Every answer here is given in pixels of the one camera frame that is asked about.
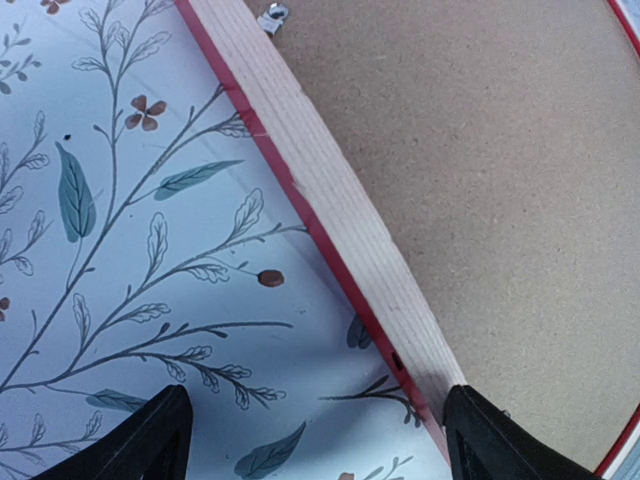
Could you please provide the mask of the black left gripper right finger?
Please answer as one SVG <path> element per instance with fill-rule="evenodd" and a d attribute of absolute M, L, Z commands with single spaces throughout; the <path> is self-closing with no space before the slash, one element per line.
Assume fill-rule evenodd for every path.
<path fill-rule="evenodd" d="M 456 480 L 592 480 L 596 474 L 538 441 L 473 387 L 457 385 L 444 404 Z"/>

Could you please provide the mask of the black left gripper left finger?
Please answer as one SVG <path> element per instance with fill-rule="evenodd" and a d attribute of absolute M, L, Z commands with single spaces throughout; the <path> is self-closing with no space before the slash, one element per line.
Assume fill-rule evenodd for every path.
<path fill-rule="evenodd" d="M 184 479 L 192 427 L 193 410 L 187 390 L 169 385 L 101 440 L 37 477 Z"/>

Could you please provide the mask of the red wooden picture frame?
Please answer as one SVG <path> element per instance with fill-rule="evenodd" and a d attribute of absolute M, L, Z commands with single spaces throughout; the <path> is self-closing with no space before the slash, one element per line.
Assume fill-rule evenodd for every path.
<path fill-rule="evenodd" d="M 533 32 L 551 42 L 553 50 L 542 63 L 525 63 L 523 71 L 551 82 L 555 80 L 551 67 L 557 66 L 564 87 L 546 86 L 532 96 L 508 128 L 492 131 L 489 146 L 501 148 L 510 160 L 543 149 L 544 139 L 534 134 L 522 143 L 512 139 L 526 120 L 561 138 L 574 174 L 591 190 L 562 194 L 557 176 L 549 174 L 544 203 L 556 210 L 575 204 L 587 215 L 546 223 L 545 231 L 572 247 L 579 243 L 578 230 L 585 228 L 588 240 L 603 241 L 594 259 L 637 271 L 638 255 L 616 254 L 613 246 L 619 241 L 637 242 L 638 225 L 608 231 L 594 226 L 597 216 L 608 213 L 604 179 L 613 174 L 617 158 L 607 141 L 622 131 L 619 110 L 626 106 L 623 85 L 606 62 L 617 58 L 624 67 L 639 67 L 638 31 L 628 15 L 628 3 L 535 1 L 531 15 L 525 15 L 516 1 L 498 7 L 475 1 L 471 15 L 465 14 L 462 1 L 451 7 L 453 17 L 438 27 L 435 45 L 473 43 L 472 29 L 479 22 L 503 23 L 510 34 Z M 429 434 L 452 476 L 444 404 L 453 387 L 470 384 L 365 188 L 244 2 L 181 1 L 178 9 L 345 294 L 424 413 Z M 638 470 L 639 419 L 632 416 L 603 460 L 589 471 L 597 475 L 595 479 L 635 479 Z"/>

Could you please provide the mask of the brown backing board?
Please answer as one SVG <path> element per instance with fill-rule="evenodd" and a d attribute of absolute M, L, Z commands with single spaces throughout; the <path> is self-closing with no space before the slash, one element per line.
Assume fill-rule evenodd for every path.
<path fill-rule="evenodd" d="M 275 45 L 468 382 L 596 467 L 639 402 L 639 59 L 604 1 L 292 1 Z"/>

